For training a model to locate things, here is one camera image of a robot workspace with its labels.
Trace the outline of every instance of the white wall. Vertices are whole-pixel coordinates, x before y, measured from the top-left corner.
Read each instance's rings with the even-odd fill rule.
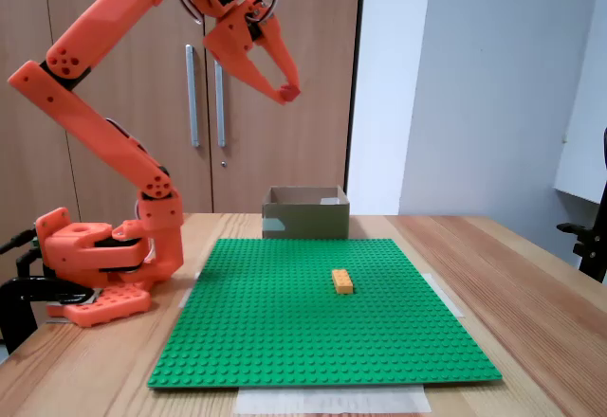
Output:
[[[594,0],[429,0],[400,211],[486,215],[567,261],[553,189]]]
[[[363,0],[348,198],[397,214],[428,0]]]
[[[600,202],[607,171],[603,132],[607,128],[607,0],[597,0],[578,95],[562,150],[556,188]]]

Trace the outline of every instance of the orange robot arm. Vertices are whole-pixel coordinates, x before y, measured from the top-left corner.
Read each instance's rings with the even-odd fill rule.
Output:
[[[141,288],[149,288],[183,264],[182,203],[168,172],[133,137],[72,93],[140,17],[161,1],[97,0],[57,40],[44,62],[27,62],[9,78],[10,85],[139,188],[140,219],[115,229],[105,223],[71,223],[65,208],[37,220],[43,260],[58,278],[88,287],[139,282]],[[204,43],[229,73],[280,103],[299,94],[297,68],[280,37],[276,17],[270,14],[273,3],[267,7],[261,0],[245,0],[241,5],[238,0],[187,1],[199,13],[218,18]],[[247,57],[253,43],[263,46],[283,69],[287,85],[274,90],[259,73]],[[148,240],[154,243],[155,255],[150,254]]]

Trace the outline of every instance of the black cable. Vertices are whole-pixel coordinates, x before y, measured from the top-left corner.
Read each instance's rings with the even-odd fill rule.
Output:
[[[0,246],[0,254],[4,254],[7,251],[12,250],[13,248],[18,248],[19,246],[23,246],[28,242],[31,242],[36,237],[36,229],[27,229],[23,232],[19,232],[17,235],[12,237],[8,242]]]

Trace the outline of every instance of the black chair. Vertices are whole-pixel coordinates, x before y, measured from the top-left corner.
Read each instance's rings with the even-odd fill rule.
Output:
[[[607,129],[603,135],[605,166],[607,166]],[[581,257],[579,271],[602,282],[607,271],[607,184],[598,205],[597,218],[592,228],[563,223],[558,230],[567,234],[576,234],[578,242],[573,252]]]

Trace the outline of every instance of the white tape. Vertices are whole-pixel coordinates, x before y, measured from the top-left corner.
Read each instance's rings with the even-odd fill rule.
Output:
[[[322,206],[336,206],[340,203],[339,197],[323,197],[321,199]]]
[[[186,291],[186,293],[181,298],[181,302],[179,302],[179,308],[185,308],[188,299],[190,298],[190,294],[192,293],[192,287]]]
[[[193,275],[193,279],[196,281],[198,280],[198,277],[200,276],[200,272],[196,272]],[[183,295],[183,297],[181,298],[181,302],[179,302],[179,308],[185,308],[186,303],[188,302],[188,299],[190,298],[190,294],[192,293],[193,287],[191,287],[190,289],[188,289],[185,294]]]
[[[262,220],[262,229],[268,232],[285,230],[285,225],[278,218],[264,218]]]
[[[447,306],[447,308],[449,308],[449,310],[453,313],[453,315],[455,317],[464,317],[464,313],[462,313],[460,311],[460,309],[457,308],[457,306],[455,306],[455,303],[453,303],[453,300],[451,300],[449,298],[449,296],[447,294],[445,294],[445,291],[443,291],[441,289],[441,287],[438,285],[438,283],[434,280],[434,278],[432,277],[432,273],[422,273],[421,276],[424,277],[424,280],[426,280],[426,282],[430,285],[430,287],[436,293],[436,295],[441,300],[443,300],[443,303],[445,303],[445,306]]]
[[[238,390],[235,414],[390,414],[432,412],[424,386]]]

